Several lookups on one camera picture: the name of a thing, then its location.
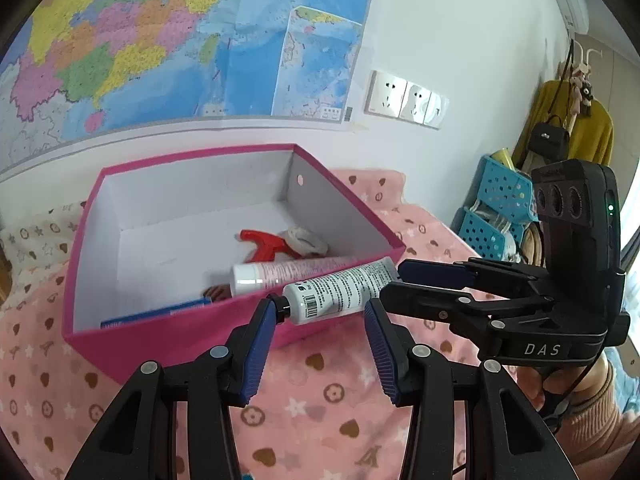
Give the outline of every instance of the camera lens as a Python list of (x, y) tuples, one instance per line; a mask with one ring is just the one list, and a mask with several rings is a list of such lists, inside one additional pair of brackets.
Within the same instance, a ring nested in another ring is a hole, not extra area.
[(580, 213), (582, 213), (582, 199), (580, 198), (580, 193), (575, 187), (572, 187), (569, 190), (569, 211), (571, 212), (571, 216), (574, 218), (578, 218)]
[(556, 216), (560, 216), (562, 214), (562, 194), (560, 193), (560, 189), (558, 186), (551, 186), (550, 188), (551, 195), (551, 209), (554, 210)]
[(538, 204), (540, 204), (540, 209), (546, 208), (546, 197), (542, 188), (538, 190)]

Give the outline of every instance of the person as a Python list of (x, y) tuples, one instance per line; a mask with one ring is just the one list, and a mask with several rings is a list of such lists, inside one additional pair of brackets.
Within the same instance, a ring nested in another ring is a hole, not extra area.
[[(544, 381), (544, 390), (562, 394), (578, 378), (583, 368), (558, 370)], [(517, 383), (533, 406), (539, 410), (545, 402), (543, 381), (533, 368), (519, 367)], [(580, 480), (616, 479), (616, 471), (640, 436), (640, 416), (636, 409), (626, 410), (616, 400), (616, 371), (603, 352), (593, 368), (574, 390), (573, 409), (556, 434), (558, 443), (574, 466)], [(623, 378), (631, 390), (640, 393), (640, 380)], [(634, 448), (639, 451), (640, 444)], [(634, 477), (640, 478), (640, 470)]]

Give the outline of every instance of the black handbag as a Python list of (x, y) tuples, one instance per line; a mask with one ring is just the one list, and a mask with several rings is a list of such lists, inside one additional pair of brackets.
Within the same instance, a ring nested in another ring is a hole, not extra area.
[[(571, 40), (569, 54), (564, 62), (564, 70), (562, 70), (562, 76), (558, 83), (556, 94), (554, 95), (554, 98), (551, 101), (551, 106), (547, 111), (548, 115), (551, 114), (551, 111), (554, 109), (570, 60), (574, 60), (574, 40)], [(527, 143), (528, 151), (541, 155), (548, 163), (566, 160), (569, 155), (569, 132), (562, 126), (553, 126), (550, 124), (551, 119), (554, 117), (558, 118), (558, 121), (560, 121), (560, 124), (562, 125), (562, 119), (560, 117), (557, 115), (551, 115), (544, 123), (537, 123), (533, 127), (529, 136), (529, 142)]]
[(559, 162), (566, 160), (569, 155), (569, 132), (562, 126), (550, 124), (553, 117), (557, 116), (551, 116), (546, 123), (538, 123), (533, 127), (527, 149), (549, 162)]

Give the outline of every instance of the bed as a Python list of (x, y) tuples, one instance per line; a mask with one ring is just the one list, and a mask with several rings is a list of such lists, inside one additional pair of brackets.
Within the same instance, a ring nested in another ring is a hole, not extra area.
[[(404, 241), (404, 257), (440, 262), (475, 253), (417, 205), (402, 202), (395, 171), (335, 174)], [(54, 208), (8, 227), (2, 248), (14, 265), (0, 308), (0, 428), (35, 479), (62, 480), (118, 384), (62, 339), (67, 259), (84, 203)], [(479, 293), (478, 299), (490, 300)], [(477, 363), (476, 349), (446, 325), (398, 317), (416, 340), (452, 360)], [(410, 410), (382, 392), (360, 316), (273, 349), (260, 391), (232, 422), (247, 479), (396, 478)], [(178, 407), (177, 472), (187, 479), (186, 407)], [(465, 462), (464, 412), (456, 410), (455, 464)]]

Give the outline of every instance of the map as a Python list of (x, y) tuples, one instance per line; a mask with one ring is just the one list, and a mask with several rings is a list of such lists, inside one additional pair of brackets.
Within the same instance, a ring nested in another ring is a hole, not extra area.
[(340, 121), (369, 3), (44, 0), (0, 61), (0, 172), (161, 121)]

